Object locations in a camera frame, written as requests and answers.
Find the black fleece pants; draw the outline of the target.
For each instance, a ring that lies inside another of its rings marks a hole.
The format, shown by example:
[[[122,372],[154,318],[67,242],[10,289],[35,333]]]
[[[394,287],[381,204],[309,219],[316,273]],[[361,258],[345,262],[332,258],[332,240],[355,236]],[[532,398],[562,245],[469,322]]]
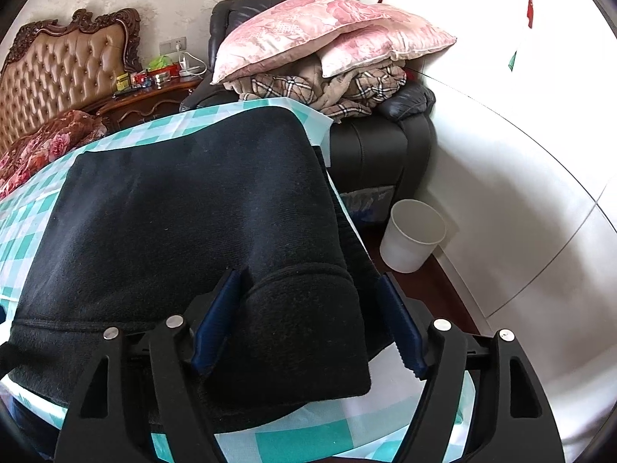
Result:
[[[391,343],[379,275],[280,106],[79,155],[22,289],[9,377],[67,406],[107,328],[151,330],[229,270],[241,293],[196,382],[218,431],[368,393],[369,362]]]

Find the teal white checkered sheet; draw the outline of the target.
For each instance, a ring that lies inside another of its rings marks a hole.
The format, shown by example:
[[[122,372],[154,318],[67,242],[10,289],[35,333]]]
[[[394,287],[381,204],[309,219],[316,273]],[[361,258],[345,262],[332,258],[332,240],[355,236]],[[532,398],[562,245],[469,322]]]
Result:
[[[89,144],[93,152],[175,139],[242,111],[280,106],[304,126],[310,143],[329,148],[332,120],[294,100],[274,98],[203,108],[139,124]],[[75,156],[67,154],[1,202],[1,305],[12,316],[34,260],[51,209]],[[297,462],[347,450],[362,458],[389,461],[403,440],[423,391],[394,346],[369,364],[374,383],[361,397],[313,402],[255,429],[217,435],[231,462]]]

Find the white plastic waste bin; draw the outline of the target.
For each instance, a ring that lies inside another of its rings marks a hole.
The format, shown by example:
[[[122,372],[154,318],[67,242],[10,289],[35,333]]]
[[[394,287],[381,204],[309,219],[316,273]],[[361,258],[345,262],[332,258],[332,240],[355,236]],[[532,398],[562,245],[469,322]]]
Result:
[[[391,209],[379,253],[391,270],[414,273],[445,236],[447,225],[433,207],[417,199],[402,199]]]

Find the red floral quilt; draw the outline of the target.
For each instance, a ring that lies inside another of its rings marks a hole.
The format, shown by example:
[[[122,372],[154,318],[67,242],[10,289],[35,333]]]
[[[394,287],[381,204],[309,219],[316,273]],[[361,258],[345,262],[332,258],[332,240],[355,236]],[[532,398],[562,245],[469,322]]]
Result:
[[[69,110],[15,141],[1,158],[1,197],[4,199],[49,163],[71,150],[108,135],[99,117]]]

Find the white wardrobe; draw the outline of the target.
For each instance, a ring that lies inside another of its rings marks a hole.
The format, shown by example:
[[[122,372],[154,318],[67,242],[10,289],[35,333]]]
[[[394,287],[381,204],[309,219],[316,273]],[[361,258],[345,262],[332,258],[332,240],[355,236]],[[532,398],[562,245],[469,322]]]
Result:
[[[616,401],[616,37],[593,0],[384,0],[455,35],[420,198],[477,327],[512,330],[574,461]]]

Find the carved wooden nightstand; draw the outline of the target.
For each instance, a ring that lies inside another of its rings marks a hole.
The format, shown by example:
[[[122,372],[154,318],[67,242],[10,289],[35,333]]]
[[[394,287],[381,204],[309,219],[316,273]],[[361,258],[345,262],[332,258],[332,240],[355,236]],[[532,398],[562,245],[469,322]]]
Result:
[[[150,87],[85,106],[84,112],[99,117],[110,133],[135,127],[179,112],[182,101],[202,79],[173,78],[161,87]]]

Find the yellow lidded jar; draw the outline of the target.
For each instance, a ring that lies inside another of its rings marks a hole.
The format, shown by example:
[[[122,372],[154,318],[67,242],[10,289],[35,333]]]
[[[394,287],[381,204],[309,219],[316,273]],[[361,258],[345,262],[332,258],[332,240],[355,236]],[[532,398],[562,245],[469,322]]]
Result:
[[[122,73],[116,78],[116,91],[123,92],[131,88],[131,79],[129,73]]]

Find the tufted leather wooden headboard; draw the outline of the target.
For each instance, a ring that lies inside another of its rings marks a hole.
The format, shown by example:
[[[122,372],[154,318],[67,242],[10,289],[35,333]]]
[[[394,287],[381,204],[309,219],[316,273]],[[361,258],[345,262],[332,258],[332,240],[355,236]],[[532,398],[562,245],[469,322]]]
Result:
[[[142,69],[140,15],[123,8],[71,22],[23,25],[1,68],[1,152],[67,110],[92,112],[111,98],[118,76]]]

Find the plaid beige blanket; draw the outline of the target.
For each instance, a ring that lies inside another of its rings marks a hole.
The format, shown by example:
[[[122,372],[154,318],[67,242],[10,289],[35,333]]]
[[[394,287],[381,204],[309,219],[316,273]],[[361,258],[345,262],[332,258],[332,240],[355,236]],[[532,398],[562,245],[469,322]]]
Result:
[[[325,78],[318,56],[312,54],[272,71],[225,81],[223,86],[241,100],[288,97],[339,122],[368,116],[394,96],[406,85],[404,66],[386,60]]]

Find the green crumpled bag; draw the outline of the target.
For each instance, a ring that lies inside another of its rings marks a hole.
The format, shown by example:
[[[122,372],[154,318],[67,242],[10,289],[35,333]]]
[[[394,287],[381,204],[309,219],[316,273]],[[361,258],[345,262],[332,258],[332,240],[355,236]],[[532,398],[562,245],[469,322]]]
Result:
[[[169,56],[156,56],[147,64],[147,71],[156,71],[172,66],[174,62]]]

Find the small pink floral pillow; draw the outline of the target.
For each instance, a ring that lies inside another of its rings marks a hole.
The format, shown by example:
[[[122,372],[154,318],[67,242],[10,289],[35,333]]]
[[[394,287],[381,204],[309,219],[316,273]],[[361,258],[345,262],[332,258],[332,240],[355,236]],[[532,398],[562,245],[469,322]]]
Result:
[[[317,55],[325,78],[384,61],[408,61],[446,49],[457,39],[423,19],[388,21],[347,32]]]

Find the large pink floral pillow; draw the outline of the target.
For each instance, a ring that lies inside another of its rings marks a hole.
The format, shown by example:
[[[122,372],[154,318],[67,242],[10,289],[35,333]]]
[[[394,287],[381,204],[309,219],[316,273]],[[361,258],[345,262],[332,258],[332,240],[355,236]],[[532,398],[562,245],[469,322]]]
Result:
[[[303,59],[339,35],[386,19],[376,4],[357,0],[285,0],[250,18],[224,38],[212,82],[229,83]]]

